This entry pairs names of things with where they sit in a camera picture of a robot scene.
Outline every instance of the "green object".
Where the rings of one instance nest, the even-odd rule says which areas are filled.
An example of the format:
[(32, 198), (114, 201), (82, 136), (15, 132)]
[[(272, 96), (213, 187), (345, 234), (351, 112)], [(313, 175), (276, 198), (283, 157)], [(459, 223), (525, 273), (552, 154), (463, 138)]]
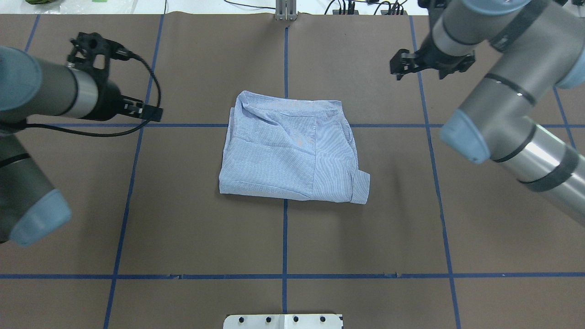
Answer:
[(26, 0), (26, 2), (28, 2), (31, 5), (42, 5), (42, 4), (48, 4), (50, 2), (53, 2), (55, 0)]

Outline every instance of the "plastic bag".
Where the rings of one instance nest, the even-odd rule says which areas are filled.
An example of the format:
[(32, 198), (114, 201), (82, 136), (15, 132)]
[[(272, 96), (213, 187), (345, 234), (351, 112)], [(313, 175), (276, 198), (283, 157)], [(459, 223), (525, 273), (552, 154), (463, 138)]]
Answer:
[(31, 5), (22, 0), (19, 13), (132, 13), (135, 6), (136, 0), (108, 0), (107, 2), (57, 0), (43, 5)]

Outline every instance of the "folded shirt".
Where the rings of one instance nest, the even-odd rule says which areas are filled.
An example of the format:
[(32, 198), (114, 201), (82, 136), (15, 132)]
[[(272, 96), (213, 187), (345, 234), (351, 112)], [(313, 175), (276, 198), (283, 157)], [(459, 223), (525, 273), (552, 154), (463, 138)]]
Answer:
[(219, 192), (365, 204), (370, 175), (358, 169), (340, 101), (300, 101), (243, 91), (229, 114)]

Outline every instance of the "shirt cuff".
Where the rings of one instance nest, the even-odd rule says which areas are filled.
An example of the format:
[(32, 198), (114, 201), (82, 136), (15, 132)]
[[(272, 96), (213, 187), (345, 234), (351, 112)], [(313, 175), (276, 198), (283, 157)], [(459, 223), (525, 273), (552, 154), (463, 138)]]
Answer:
[(356, 170), (353, 175), (353, 194), (351, 203), (366, 204), (370, 194), (370, 174)]

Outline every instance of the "garment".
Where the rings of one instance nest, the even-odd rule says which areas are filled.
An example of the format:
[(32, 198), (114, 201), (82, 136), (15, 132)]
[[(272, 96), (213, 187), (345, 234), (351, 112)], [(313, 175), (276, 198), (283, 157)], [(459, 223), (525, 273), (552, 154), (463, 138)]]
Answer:
[(242, 92), (229, 114), (219, 192), (365, 204), (370, 175), (357, 168), (339, 101)]

